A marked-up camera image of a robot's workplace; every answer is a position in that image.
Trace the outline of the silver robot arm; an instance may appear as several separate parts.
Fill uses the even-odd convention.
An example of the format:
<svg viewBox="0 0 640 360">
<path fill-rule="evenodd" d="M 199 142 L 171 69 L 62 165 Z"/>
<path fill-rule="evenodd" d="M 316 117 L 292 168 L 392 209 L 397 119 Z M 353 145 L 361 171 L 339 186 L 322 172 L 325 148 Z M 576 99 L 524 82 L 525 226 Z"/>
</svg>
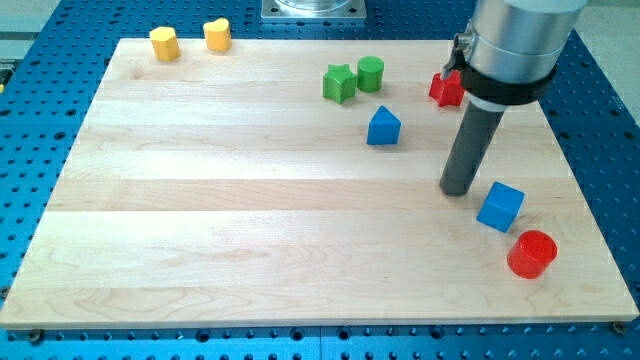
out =
<svg viewBox="0 0 640 360">
<path fill-rule="evenodd" d="M 479 0 L 441 76 L 460 73 L 478 107 L 502 111 L 542 97 L 586 0 Z"/>
</svg>

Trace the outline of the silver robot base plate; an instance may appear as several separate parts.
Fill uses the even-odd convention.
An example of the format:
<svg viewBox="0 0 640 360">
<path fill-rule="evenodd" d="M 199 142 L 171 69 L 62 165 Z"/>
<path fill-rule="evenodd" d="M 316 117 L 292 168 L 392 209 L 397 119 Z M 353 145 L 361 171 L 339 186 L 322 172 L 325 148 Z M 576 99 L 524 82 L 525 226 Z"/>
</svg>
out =
<svg viewBox="0 0 640 360">
<path fill-rule="evenodd" d="M 262 0 L 261 18 L 266 20 L 356 19 L 366 17 L 365 0 Z"/>
</svg>

